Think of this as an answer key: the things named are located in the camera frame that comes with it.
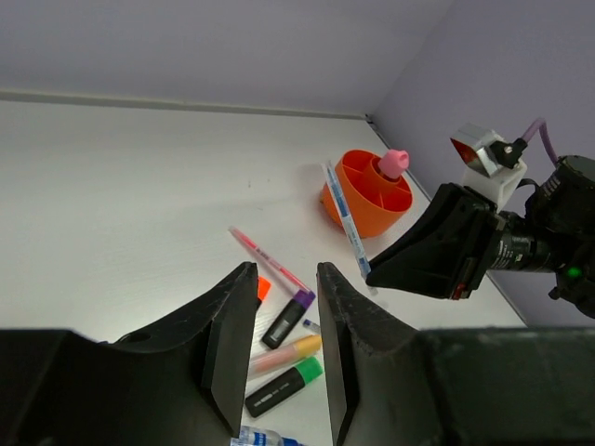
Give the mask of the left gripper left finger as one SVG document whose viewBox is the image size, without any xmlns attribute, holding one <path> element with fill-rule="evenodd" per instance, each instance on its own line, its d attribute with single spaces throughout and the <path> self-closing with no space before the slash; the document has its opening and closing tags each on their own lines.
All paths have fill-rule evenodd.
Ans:
<svg viewBox="0 0 595 446">
<path fill-rule="evenodd" d="M 116 344 L 132 360 L 121 438 L 231 438 L 241 424 L 258 271 L 244 262 L 205 294 Z"/>
</svg>

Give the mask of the blue gel pen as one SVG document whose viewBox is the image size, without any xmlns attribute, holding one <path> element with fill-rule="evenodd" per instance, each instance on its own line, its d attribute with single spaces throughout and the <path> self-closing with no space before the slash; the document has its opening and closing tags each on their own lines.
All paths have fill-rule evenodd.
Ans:
<svg viewBox="0 0 595 446">
<path fill-rule="evenodd" d="M 341 226 L 350 242 L 352 252 L 360 270 L 361 276 L 366 281 L 367 276 L 371 272 L 371 267 L 364 250 L 364 244 L 359 232 L 356 228 L 355 222 L 350 212 L 347 199 L 344 195 L 337 173 L 329 160 L 321 164 L 325 186 L 321 192 L 321 202 L 324 201 L 324 190 L 328 190 L 334 207 L 337 210 L 337 215 Z"/>
</svg>

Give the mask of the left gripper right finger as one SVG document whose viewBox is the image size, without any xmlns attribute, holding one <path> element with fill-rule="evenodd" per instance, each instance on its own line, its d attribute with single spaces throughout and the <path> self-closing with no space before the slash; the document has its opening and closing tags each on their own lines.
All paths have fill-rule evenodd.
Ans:
<svg viewBox="0 0 595 446">
<path fill-rule="evenodd" d="M 420 444 L 416 330 L 330 262 L 318 265 L 317 286 L 334 444 Z"/>
</svg>

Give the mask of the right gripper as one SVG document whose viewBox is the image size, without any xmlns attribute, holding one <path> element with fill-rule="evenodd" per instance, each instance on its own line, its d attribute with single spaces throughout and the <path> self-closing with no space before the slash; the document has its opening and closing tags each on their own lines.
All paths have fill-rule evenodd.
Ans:
<svg viewBox="0 0 595 446">
<path fill-rule="evenodd" d="M 551 273 L 558 269 L 557 237 L 531 220 L 540 190 L 525 215 L 493 206 L 455 183 L 442 184 L 416 223 L 370 261 L 367 285 L 428 297 L 466 299 L 490 270 Z"/>
</svg>

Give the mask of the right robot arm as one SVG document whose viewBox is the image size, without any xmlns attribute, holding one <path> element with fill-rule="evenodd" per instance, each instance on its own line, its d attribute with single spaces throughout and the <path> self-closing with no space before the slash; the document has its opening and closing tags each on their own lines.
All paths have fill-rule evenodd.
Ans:
<svg viewBox="0 0 595 446">
<path fill-rule="evenodd" d="M 567 155 L 535 186 L 525 214 L 497 211 L 482 195 L 443 184 L 418 221 L 370 262 L 369 286 L 459 300 L 489 270 L 545 272 L 549 297 L 594 315 L 594 162 Z"/>
</svg>

